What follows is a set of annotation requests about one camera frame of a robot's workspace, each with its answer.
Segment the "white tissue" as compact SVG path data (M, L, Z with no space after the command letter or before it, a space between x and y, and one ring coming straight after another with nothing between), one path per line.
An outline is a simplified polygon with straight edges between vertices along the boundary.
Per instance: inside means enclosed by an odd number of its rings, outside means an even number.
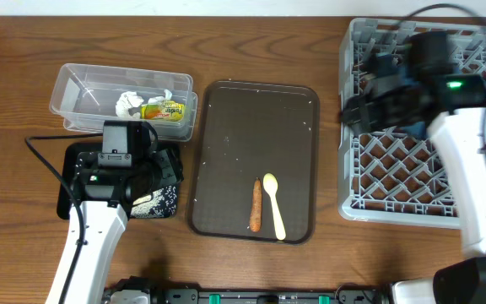
M147 100L135 91L126 91L120 95L116 102L116 116L125 119L142 119L140 115L142 105L159 104L165 100L172 100L171 97L172 93L169 90L164 90L162 96L148 98Z

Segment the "green yellow snack wrapper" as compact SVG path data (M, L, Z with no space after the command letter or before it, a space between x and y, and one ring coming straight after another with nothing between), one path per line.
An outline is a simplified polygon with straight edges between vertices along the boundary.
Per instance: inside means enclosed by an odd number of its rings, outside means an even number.
M186 107L172 100L165 100L159 104L142 105L140 115L146 120L160 120L164 122L179 122L185 114Z

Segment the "carrot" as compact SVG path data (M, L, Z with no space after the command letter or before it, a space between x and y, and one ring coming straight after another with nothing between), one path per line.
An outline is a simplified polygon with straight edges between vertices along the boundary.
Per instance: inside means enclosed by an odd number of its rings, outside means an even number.
M250 230L258 232L262 226L262 184L257 178L253 184L251 213L250 213Z

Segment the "yellow plastic spoon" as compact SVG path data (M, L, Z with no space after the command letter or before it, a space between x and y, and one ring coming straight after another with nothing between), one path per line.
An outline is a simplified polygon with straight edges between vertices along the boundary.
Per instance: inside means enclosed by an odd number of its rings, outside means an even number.
M282 241L286 237L286 231L276 198L276 194L278 191L278 181L274 174L267 173L262 179L262 184L271 201L275 235L278 240Z

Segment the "dark blue plate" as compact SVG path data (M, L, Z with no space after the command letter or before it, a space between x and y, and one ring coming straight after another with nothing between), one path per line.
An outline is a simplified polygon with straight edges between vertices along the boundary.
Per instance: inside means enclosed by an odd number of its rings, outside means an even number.
M427 126L425 122L407 122L402 125L395 126L399 133L404 133L409 137L417 140L426 140L428 138Z

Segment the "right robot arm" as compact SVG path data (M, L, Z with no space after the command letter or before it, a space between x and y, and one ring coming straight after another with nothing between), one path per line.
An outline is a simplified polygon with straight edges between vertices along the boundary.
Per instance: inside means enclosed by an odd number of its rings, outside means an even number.
M348 100L342 122L354 133L423 122L461 221L464 260L430 279L391 286L393 303L486 303L486 84L462 73L449 37L430 31L408 38L402 66L374 55L364 64L366 91Z

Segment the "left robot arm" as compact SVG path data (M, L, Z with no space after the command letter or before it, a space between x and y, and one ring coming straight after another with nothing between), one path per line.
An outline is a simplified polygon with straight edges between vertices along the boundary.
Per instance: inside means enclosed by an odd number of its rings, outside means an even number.
M175 146L153 126L106 121L101 141L67 149L57 211L69 229L47 302L99 303L116 246L132 217L167 217L183 180Z

